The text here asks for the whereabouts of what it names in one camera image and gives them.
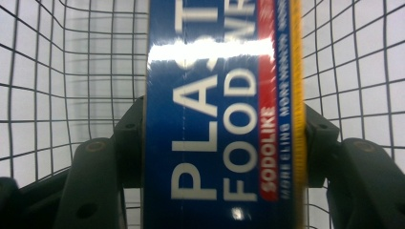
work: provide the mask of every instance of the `wire mesh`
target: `wire mesh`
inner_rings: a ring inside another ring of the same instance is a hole
[[[306,103],[374,141],[405,171],[405,1],[303,2]],[[147,1],[0,0],[0,176],[20,186],[69,168],[145,93]],[[332,228],[308,189],[308,228]],[[139,190],[125,190],[129,228]]]

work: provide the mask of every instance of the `yellow stripe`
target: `yellow stripe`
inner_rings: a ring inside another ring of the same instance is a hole
[[[306,116],[303,97],[301,1],[290,0],[292,152],[296,228],[304,228],[304,188],[307,184]]]

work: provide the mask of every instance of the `plastic wrap package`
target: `plastic wrap package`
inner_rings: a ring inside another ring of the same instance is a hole
[[[144,228],[303,226],[300,2],[151,0]]]

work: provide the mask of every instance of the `red stripe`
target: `red stripe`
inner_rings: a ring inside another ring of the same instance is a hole
[[[277,78],[275,65],[275,1],[259,0],[258,36],[267,40],[268,55],[259,57],[259,152],[260,195],[268,201],[278,199]]]

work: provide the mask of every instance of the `metal grid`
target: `metal grid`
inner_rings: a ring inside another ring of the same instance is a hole
[[[405,171],[405,1],[302,2],[306,102]],[[144,94],[147,1],[0,3],[0,176],[24,186],[68,168]],[[307,190],[308,228],[332,228],[327,186]],[[126,202],[139,228],[139,191]]]

